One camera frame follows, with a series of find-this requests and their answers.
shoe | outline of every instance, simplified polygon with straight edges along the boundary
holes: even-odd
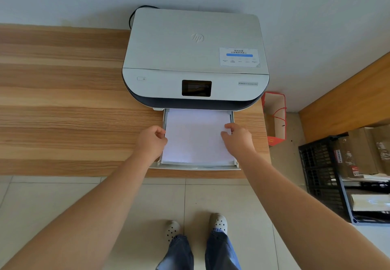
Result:
[[[176,221],[169,221],[167,228],[165,229],[164,238],[168,240],[168,243],[170,243],[172,239],[178,234],[181,234],[181,226],[179,223]]]
[[[225,234],[227,234],[227,221],[220,213],[212,213],[210,215],[209,231],[212,231],[214,228],[221,229]]]

printer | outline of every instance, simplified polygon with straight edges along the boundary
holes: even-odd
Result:
[[[231,112],[253,105],[269,82],[259,19],[251,14],[140,8],[122,68],[129,93],[164,110]],[[225,170],[227,166],[164,164],[154,168]]]

plastic basket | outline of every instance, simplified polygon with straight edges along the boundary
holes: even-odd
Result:
[[[329,136],[298,148],[307,191],[350,223],[390,223],[389,212],[351,210],[333,151],[333,142],[344,136]],[[390,193],[388,183],[362,183],[361,189]]]

blue jeans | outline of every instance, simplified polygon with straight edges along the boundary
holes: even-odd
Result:
[[[241,270],[238,258],[227,235],[214,228],[207,240],[204,256],[206,270]],[[178,235],[169,244],[168,252],[156,270],[193,270],[194,256],[187,237]]]

hp logo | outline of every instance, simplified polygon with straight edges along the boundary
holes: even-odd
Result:
[[[202,34],[195,33],[195,34],[191,35],[191,39],[193,41],[195,41],[196,43],[199,43],[199,42],[202,42],[204,40],[204,37]]]

